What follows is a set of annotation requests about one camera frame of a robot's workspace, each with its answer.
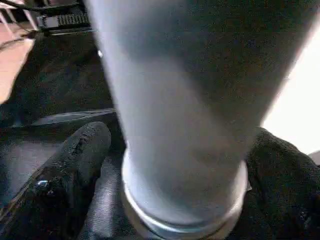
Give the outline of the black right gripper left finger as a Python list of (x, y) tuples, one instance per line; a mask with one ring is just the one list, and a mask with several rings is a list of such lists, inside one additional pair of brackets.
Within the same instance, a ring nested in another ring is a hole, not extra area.
[(111, 132), (90, 122), (69, 136), (0, 211), (2, 240), (75, 240), (86, 219)]

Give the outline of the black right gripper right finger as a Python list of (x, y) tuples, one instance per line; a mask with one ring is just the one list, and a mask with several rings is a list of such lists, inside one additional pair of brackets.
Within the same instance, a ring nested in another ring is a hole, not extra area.
[(251, 190), (229, 240), (318, 240), (320, 167), (264, 128), (246, 159)]

